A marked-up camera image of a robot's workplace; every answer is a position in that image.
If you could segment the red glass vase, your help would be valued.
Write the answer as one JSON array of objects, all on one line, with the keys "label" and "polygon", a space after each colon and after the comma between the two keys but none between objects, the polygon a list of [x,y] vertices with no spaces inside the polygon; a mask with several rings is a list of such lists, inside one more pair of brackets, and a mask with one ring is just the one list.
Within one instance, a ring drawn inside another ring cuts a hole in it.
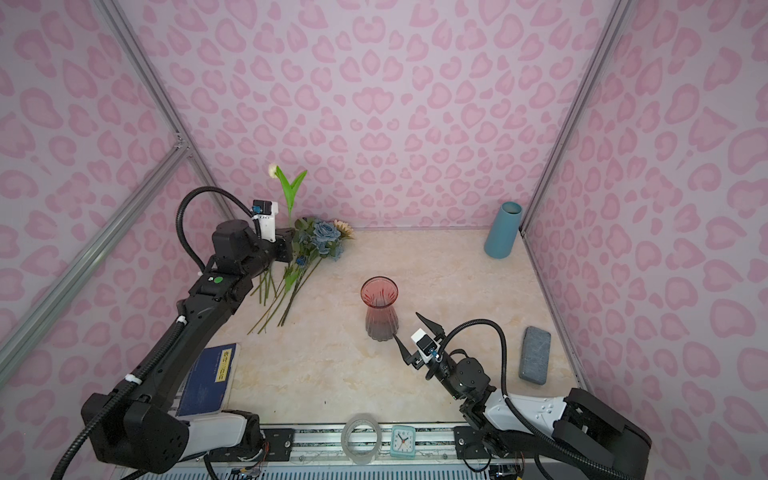
[{"label": "red glass vase", "polygon": [[366,305],[365,329],[368,336],[378,342],[395,337],[399,318],[394,304],[399,290],[396,283],[386,276],[374,276],[364,282],[360,296]]}]

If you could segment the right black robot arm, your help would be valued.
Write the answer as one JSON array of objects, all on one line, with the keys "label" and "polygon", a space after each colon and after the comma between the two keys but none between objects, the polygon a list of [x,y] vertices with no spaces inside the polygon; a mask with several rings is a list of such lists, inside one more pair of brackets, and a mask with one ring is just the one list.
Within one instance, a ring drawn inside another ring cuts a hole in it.
[{"label": "right black robot arm", "polygon": [[[539,463],[549,458],[579,470],[588,479],[642,479],[652,447],[650,436],[592,393],[573,388],[565,396],[531,397],[508,390],[508,345],[500,325],[489,319],[466,321],[451,331],[426,317],[409,350],[400,344],[403,362],[425,368],[460,401],[459,411],[480,436],[492,458],[520,454]],[[448,347],[471,327],[492,328],[500,341],[500,384],[494,386],[471,356],[456,361]]]}]

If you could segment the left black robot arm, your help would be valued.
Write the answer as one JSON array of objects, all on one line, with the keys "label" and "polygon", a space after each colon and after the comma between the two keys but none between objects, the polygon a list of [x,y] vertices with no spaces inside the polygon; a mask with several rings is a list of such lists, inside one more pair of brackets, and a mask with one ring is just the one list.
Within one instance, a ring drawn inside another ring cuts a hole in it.
[{"label": "left black robot arm", "polygon": [[177,317],[157,344],[108,394],[84,403],[83,430],[55,466],[61,479],[85,443],[101,462],[161,474],[187,457],[210,452],[231,459],[266,455],[257,415],[240,410],[185,421],[171,414],[176,393],[214,334],[233,316],[254,279],[274,262],[292,258],[293,231],[279,229],[276,203],[256,200],[243,206],[245,220],[228,220],[212,234],[214,252]]}]

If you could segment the white tulip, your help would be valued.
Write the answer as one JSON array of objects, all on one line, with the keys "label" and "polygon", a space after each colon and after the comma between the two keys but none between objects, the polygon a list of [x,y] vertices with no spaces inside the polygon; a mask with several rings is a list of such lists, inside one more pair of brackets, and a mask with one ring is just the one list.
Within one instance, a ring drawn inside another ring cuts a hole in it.
[{"label": "white tulip", "polygon": [[281,185],[285,206],[287,209],[288,226],[294,226],[294,207],[298,191],[306,178],[307,171],[301,171],[293,180],[290,180],[278,164],[270,164],[268,174],[271,178],[277,179]]}]

